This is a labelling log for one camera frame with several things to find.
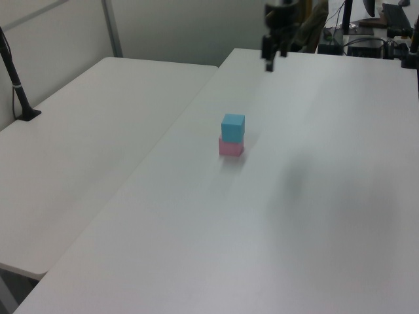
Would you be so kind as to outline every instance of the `tabletop surface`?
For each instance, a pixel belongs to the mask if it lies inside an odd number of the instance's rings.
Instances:
[[[16,314],[416,313],[416,71],[275,66],[234,50]]]
[[[0,268],[40,279],[216,69],[105,58],[0,132]]]

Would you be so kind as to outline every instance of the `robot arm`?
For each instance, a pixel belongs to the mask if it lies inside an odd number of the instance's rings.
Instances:
[[[287,56],[287,49],[299,28],[296,23],[299,0],[276,0],[274,5],[265,5],[265,23],[269,27],[269,35],[262,39],[262,58],[266,61],[266,70],[273,72],[276,52],[281,57]]]

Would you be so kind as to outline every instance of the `microphone stand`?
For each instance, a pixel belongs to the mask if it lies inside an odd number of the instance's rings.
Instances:
[[[24,92],[24,88],[22,87],[22,83],[20,82],[18,73],[16,72],[16,68],[14,67],[14,64],[13,64],[12,54],[11,54],[9,45],[7,44],[5,34],[3,33],[3,30],[1,29],[1,27],[0,27],[0,54],[6,65],[7,72],[9,73],[9,77],[12,81],[13,88],[16,91],[16,95],[18,96],[20,105],[22,106],[22,115],[19,116],[17,119],[23,120],[23,121],[30,121],[36,116],[40,115],[41,112],[39,110],[32,109],[31,106],[29,106],[29,103],[27,101],[27,98]]]

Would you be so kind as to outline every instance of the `blue cube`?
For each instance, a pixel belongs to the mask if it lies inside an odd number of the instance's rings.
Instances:
[[[226,114],[221,123],[221,136],[224,142],[241,143],[244,136],[244,115]]]

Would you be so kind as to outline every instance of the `pink cube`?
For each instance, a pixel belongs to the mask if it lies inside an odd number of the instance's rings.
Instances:
[[[220,155],[239,157],[243,152],[243,139],[240,143],[227,143],[223,138],[218,138],[218,146],[220,148]]]

